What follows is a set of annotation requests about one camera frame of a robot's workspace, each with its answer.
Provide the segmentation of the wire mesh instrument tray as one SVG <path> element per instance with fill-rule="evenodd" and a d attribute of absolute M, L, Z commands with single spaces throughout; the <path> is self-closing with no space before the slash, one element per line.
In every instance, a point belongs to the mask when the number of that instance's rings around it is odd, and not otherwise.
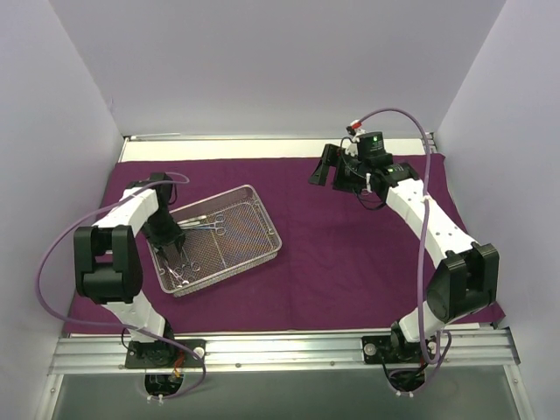
<path fill-rule="evenodd" d="M 175 298 L 201 291 L 277 256 L 282 240 L 255 188 L 241 185 L 171 211 L 179 221 L 201 215 L 223 214 L 226 233 L 184 230 L 184 256 L 200 264 L 200 271 L 185 272 L 190 284 L 177 288 L 153 247 L 150 254 L 160 288 Z M 179 256 L 174 246 L 166 248 L 168 263 L 175 267 Z"/>

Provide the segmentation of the purple cloth wrap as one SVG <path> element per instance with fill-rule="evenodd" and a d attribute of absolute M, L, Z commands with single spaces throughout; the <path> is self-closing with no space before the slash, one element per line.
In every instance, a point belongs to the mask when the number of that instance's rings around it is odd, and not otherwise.
<path fill-rule="evenodd" d="M 153 172 L 189 178 L 178 205 L 242 185 L 255 188 L 282 247 L 269 262 L 193 294 L 159 285 L 147 243 L 138 243 L 143 291 L 177 333 L 339 330 L 388 327 L 417 304 L 417 270 L 430 258 L 393 211 L 368 211 L 351 193 L 309 183 L 316 158 L 127 162 L 115 166 L 103 204 Z"/>

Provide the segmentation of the steel surgical scissors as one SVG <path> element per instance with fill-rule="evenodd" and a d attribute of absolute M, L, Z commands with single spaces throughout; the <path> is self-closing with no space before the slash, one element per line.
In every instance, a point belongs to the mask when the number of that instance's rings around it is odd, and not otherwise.
<path fill-rule="evenodd" d="M 185 287 L 190 284 L 190 278 L 185 274 L 182 265 L 173 267 L 167 261 L 164 261 L 164 267 L 171 279 L 171 283 L 177 288 Z"/>

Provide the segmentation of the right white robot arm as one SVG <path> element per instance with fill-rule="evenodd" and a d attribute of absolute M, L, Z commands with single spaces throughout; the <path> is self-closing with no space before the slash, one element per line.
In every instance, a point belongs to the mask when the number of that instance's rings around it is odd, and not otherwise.
<path fill-rule="evenodd" d="M 324 186 L 331 169 L 333 189 L 378 198 L 377 210 L 388 209 L 418 239 L 415 306 L 390 327 L 388 352 L 399 361 L 417 354 L 432 356 L 449 324 L 494 306 L 500 255 L 466 233 L 431 193 L 434 157 L 421 164 L 397 161 L 381 144 L 370 157 L 351 157 L 327 144 L 309 177 Z"/>

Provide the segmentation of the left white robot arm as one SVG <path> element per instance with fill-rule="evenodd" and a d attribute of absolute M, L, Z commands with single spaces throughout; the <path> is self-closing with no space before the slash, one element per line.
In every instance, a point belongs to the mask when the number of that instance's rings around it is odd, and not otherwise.
<path fill-rule="evenodd" d="M 137 236 L 142 234 L 162 257 L 169 247 L 181 251 L 185 234 L 169 206 L 176 185 L 188 178 L 153 172 L 127 185 L 122 197 L 91 226 L 73 233 L 75 286 L 78 294 L 111 312 L 157 367 L 170 365 L 177 354 L 171 325 L 143 292 L 144 271 Z"/>

